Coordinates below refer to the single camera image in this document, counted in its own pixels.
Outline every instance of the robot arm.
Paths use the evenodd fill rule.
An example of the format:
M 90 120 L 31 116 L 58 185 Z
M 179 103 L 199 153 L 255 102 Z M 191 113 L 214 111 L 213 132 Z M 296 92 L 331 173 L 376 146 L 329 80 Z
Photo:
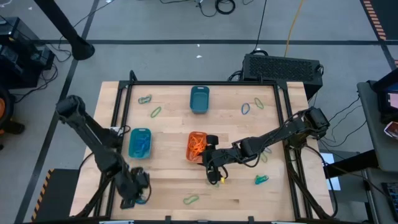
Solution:
M 56 112 L 63 123 L 67 123 L 82 138 L 93 151 L 98 169 L 106 174 L 93 198 L 77 216 L 86 217 L 90 214 L 95 203 L 102 196 L 106 186 L 114 179 L 119 195 L 123 202 L 121 208 L 131 208 L 137 199 L 141 198 L 143 189 L 150 187 L 149 174 L 143 168 L 129 169 L 123 157 L 112 150 L 121 146 L 121 138 L 117 132 L 102 128 L 85 111 L 85 104 L 78 96 L 68 96 L 57 103 Z

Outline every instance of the yellow cable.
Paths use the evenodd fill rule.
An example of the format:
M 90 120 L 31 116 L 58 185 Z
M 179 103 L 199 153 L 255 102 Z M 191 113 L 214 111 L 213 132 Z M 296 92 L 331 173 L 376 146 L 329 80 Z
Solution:
M 292 26 L 290 27 L 289 36 L 287 37 L 285 56 L 284 57 L 286 57 L 286 55 L 287 55 L 287 51 L 289 49 L 290 35 L 292 34 L 292 30 L 293 30 L 294 24 L 296 23 L 296 20 L 297 20 L 299 14 L 300 14 L 300 10 L 301 10 L 301 7 L 303 6 L 303 3 L 304 3 L 304 0 L 301 0 L 300 5 L 298 6 L 298 10 L 296 12 L 296 15 L 294 16 L 294 20 L 293 20 Z

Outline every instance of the black chair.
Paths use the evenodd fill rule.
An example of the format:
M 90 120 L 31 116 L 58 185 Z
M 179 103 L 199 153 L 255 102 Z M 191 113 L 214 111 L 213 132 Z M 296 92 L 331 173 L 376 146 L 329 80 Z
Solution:
M 25 130 L 23 124 L 11 120 L 14 113 L 14 102 L 15 97 L 0 85 L 0 134 L 20 134 Z

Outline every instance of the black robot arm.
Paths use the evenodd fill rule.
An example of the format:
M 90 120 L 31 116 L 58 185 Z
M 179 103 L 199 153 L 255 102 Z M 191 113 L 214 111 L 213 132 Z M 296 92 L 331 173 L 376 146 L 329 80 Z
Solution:
M 221 167 L 228 177 L 224 165 L 230 163 L 245 164 L 248 167 L 257 165 L 260 153 L 264 151 L 267 146 L 275 144 L 282 140 L 287 140 L 287 146 L 294 149 L 301 149 L 306 145 L 308 136 L 313 136 L 315 139 L 322 138 L 328 127 L 330 126 L 325 115 L 320 109 L 311 107 L 307 110 L 299 111 L 292 117 L 286 120 L 281 127 L 266 133 L 259 137 L 250 137 L 238 140 L 232 143 L 232 148 L 216 149 L 218 144 L 218 137 L 209 135 L 206 137 L 207 147 L 202 152 L 203 166 L 206 167 L 206 174 L 211 184 L 217 184 L 223 177 L 218 170 Z M 246 164 L 257 158 L 254 165 Z M 294 169 L 287 170 L 288 175 L 297 184 L 303 193 L 303 196 L 308 199 L 310 205 L 315 213 L 321 219 L 332 219 L 327 213 L 323 211 L 321 206 L 317 203 L 305 185 L 301 182 L 299 175 Z
M 86 145 L 93 151 L 98 169 L 106 174 L 93 198 L 77 215 L 87 217 L 97 200 L 102 196 L 109 182 L 114 179 L 119 195 L 126 203 L 121 208 L 133 207 L 141 198 L 143 189 L 149 187 L 149 174 L 143 168 L 129 169 L 123 157 L 112 150 L 121 147 L 121 138 L 112 129 L 102 128 L 85 110 L 83 100 L 78 96 L 68 96 L 57 103 L 56 112 L 60 121 L 73 128 Z

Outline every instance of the gray floor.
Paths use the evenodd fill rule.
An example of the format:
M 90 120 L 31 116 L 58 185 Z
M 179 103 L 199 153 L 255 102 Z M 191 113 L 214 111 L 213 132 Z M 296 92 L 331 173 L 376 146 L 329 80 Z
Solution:
M 93 1 L 58 0 L 57 3 L 74 24 L 90 12 Z M 98 7 L 104 4 L 105 0 L 99 0 Z M 261 39 L 285 40 L 298 5 L 299 1 L 294 0 L 268 0 Z M 237 1 L 236 11 L 231 15 L 218 14 L 206 18 L 193 2 L 161 4 L 155 0 L 115 0 L 95 14 L 88 39 L 255 40 L 262 6 L 263 1 L 260 0 L 254 0 L 248 6 Z M 213 1 L 205 0 L 203 10 L 211 14 L 214 11 Z M 0 15 L 19 16 L 41 39 L 55 40 L 60 37 L 33 0 L 13 0 L 11 4 L 0 8 Z M 85 24 L 86 20 L 76 27 L 80 34 Z M 377 38 L 359 0 L 307 0 L 297 19 L 292 40 Z M 87 112 L 93 114 L 101 82 L 125 80 L 131 69 L 140 80 L 226 80 L 240 69 L 244 54 L 253 47 L 252 44 L 95 45 L 94 56 L 78 62 L 68 94 L 81 96 Z M 275 56 L 283 56 L 285 50 L 284 45 L 258 47 Z M 398 58 L 398 46 L 389 46 L 389 50 L 394 58 Z M 391 71 L 378 45 L 291 45 L 288 57 L 315 59 L 324 65 L 324 86 L 318 92 L 315 105 L 327 117 L 358 97 L 357 82 L 378 80 Z M 33 93 L 16 105 L 15 118 L 26 125 L 26 131 L 20 136 L 1 136 L 0 141 L 5 145 L 0 151 L 1 223 L 15 220 L 71 62 L 70 59 L 56 63 L 58 78 L 46 90 Z M 342 141 L 363 121 L 363 112 L 358 108 L 336 129 L 337 140 Z M 367 127 L 363 127 L 337 149 L 367 151 L 372 148 L 369 138 Z M 83 159 L 84 149 L 83 142 L 69 127 L 58 124 L 25 221 L 30 220 L 46 172 L 52 168 L 77 169 Z M 358 207 L 342 204 L 339 217 L 360 221 L 364 212 L 359 212 L 361 209 Z

